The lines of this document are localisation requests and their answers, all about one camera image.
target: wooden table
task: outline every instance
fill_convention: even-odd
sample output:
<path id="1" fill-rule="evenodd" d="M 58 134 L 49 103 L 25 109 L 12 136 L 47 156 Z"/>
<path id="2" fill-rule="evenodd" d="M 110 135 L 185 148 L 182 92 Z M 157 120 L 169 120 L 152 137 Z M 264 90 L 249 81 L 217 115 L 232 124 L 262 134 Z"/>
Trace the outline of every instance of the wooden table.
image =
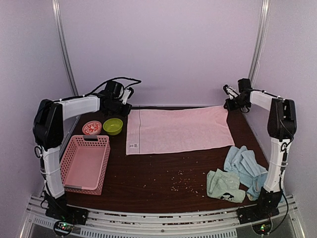
<path id="1" fill-rule="evenodd" d="M 102 113 L 82 115 L 73 134 L 81 135 L 90 120 L 109 119 Z M 68 203 L 87 208 L 135 213 L 173 213 L 216 210 L 252 204 L 207 197 L 206 175 L 223 170 L 229 146 L 211 150 L 159 155 L 125 155 L 127 119 L 122 133 L 110 136 L 111 152 L 101 196 L 67 193 Z M 227 119 L 235 145 L 253 150 L 257 162 L 268 168 L 263 152 L 243 115 L 230 112 Z"/>

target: red bowl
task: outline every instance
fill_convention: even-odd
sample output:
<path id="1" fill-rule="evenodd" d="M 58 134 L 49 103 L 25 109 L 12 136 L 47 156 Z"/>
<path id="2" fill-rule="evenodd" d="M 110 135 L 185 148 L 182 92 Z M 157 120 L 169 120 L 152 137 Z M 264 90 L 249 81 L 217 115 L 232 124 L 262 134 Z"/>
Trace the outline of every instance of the red bowl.
<path id="1" fill-rule="evenodd" d="M 83 126 L 83 133 L 85 135 L 99 135 L 101 132 L 102 124 L 97 120 L 92 120 Z"/>

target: light blue towel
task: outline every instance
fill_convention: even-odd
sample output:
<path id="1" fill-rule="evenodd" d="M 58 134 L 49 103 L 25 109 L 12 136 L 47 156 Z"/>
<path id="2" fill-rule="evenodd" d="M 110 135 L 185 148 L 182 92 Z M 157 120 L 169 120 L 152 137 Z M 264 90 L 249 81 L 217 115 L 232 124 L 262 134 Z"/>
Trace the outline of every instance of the light blue towel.
<path id="1" fill-rule="evenodd" d="M 232 146 L 224 161 L 224 170 L 235 172 L 240 182 L 248 187 L 247 196 L 251 201 L 258 199 L 267 177 L 267 170 L 257 164 L 254 152 L 246 146 L 241 149 Z"/>

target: yellow-green bowl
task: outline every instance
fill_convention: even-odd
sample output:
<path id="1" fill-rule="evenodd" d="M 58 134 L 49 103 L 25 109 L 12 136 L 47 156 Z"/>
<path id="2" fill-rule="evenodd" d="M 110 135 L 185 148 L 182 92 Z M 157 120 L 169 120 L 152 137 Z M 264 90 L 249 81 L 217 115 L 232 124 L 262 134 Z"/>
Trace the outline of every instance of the yellow-green bowl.
<path id="1" fill-rule="evenodd" d="M 119 118 L 111 118 L 103 124 L 108 135 L 118 135 L 122 131 L 123 122 Z"/>

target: lavender wall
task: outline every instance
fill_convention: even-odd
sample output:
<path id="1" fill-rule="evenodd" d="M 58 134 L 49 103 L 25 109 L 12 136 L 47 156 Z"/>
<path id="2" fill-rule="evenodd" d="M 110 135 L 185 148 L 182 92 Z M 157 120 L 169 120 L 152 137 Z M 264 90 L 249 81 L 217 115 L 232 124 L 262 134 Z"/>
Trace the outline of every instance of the lavender wall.
<path id="1" fill-rule="evenodd" d="M 247 77 L 261 0 L 61 0 L 79 92 L 105 79 L 143 80 L 137 105 L 220 105 Z"/>
<path id="2" fill-rule="evenodd" d="M 42 188 L 32 134 L 39 102 L 71 95 L 51 1 L 0 0 L 0 83 L 0 237 L 13 238 Z"/>
<path id="3" fill-rule="evenodd" d="M 317 1 L 272 1 L 265 48 L 255 88 L 265 89 L 296 104 L 298 129 L 285 175 L 287 193 L 294 194 L 309 238 L 317 237 Z M 247 119 L 265 154 L 268 114 L 253 107 Z"/>

